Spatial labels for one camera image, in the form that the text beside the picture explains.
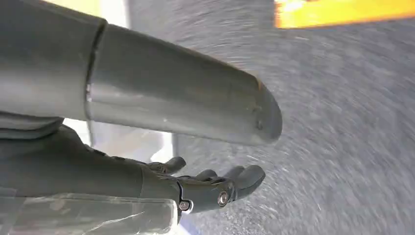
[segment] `gray carpet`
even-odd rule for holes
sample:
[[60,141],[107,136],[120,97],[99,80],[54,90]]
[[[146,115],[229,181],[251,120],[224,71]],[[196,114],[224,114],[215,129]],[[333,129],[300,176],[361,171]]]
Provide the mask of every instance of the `gray carpet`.
[[415,234],[414,20],[281,30],[272,0],[132,0],[130,10],[134,30],[257,75],[283,112],[273,145],[179,137],[184,173],[267,172],[247,200],[192,216],[203,234]]

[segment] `gray cylindrical tube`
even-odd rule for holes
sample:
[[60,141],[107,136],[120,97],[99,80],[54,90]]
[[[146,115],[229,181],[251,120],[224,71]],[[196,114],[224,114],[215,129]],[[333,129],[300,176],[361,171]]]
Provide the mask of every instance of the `gray cylindrical tube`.
[[91,119],[246,144],[276,140],[281,112],[254,76],[114,25],[98,48]]
[[274,97],[230,65],[37,0],[1,0],[0,20],[3,112],[246,144],[281,134]]

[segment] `robotic hand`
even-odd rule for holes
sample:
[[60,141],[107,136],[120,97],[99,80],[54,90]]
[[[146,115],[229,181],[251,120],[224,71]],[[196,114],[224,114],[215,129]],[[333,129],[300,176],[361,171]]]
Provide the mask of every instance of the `robotic hand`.
[[210,169],[194,177],[172,177],[169,175],[185,166],[186,162],[183,158],[175,157],[165,164],[139,164],[142,168],[151,170],[160,179],[177,182],[180,189],[179,209],[185,213],[222,208],[229,202],[250,195],[265,178],[264,170],[257,165],[247,168],[234,167],[222,177]]

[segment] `metal bolt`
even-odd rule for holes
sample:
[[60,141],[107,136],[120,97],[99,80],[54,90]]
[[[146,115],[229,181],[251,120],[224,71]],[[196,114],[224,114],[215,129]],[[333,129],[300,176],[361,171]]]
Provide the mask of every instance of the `metal bolt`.
[[179,203],[179,209],[181,209],[182,211],[186,211],[190,208],[190,203],[188,201],[181,201]]
[[218,204],[220,207],[224,207],[228,203],[229,197],[226,191],[220,192],[218,196]]

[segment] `yellow object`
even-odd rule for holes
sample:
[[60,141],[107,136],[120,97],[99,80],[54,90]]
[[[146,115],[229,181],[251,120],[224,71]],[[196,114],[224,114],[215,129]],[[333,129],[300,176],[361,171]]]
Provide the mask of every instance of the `yellow object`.
[[93,16],[101,16],[100,0],[45,0],[56,5],[83,12]]
[[279,28],[415,17],[415,0],[276,0],[275,6]]

